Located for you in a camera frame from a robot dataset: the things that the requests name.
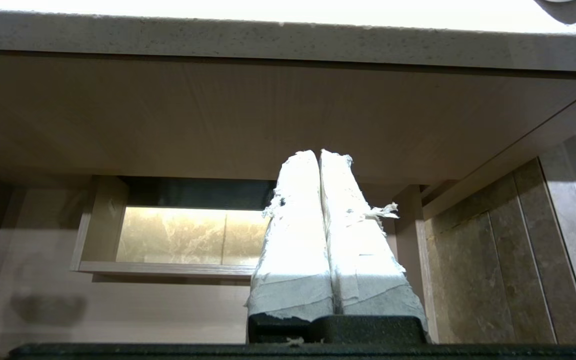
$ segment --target white paper towel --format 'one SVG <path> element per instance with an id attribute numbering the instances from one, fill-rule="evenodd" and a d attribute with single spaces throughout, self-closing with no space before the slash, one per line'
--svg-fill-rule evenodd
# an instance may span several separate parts
<path id="1" fill-rule="evenodd" d="M 248 315 L 313 321 L 333 314 L 332 289 L 313 151 L 297 152 L 279 171 L 261 257 L 252 276 Z"/>
<path id="2" fill-rule="evenodd" d="M 335 312 L 345 315 L 418 317 L 428 331 L 423 306 L 388 243 L 378 217 L 397 217 L 370 208 L 353 176 L 349 155 L 321 151 L 321 203 L 332 276 Z"/>

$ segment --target marble tile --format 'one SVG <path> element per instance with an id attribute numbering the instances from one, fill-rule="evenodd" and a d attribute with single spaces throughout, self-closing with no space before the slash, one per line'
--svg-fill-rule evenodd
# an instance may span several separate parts
<path id="1" fill-rule="evenodd" d="M 256 265 L 270 218 L 261 211 L 229 210 L 223 243 L 224 265 Z"/>
<path id="2" fill-rule="evenodd" d="M 117 262 L 222 263 L 226 210 L 128 207 Z"/>

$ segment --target countertop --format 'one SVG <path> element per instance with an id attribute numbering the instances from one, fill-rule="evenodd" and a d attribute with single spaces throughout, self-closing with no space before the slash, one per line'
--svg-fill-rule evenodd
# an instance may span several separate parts
<path id="1" fill-rule="evenodd" d="M 576 0 L 0 0 L 0 50 L 576 71 Z"/>

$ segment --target stone countertop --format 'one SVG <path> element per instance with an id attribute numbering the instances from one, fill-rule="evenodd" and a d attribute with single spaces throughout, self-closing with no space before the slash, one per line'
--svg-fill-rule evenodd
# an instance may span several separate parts
<path id="1" fill-rule="evenodd" d="M 0 0 L 0 50 L 576 71 L 576 0 Z"/>

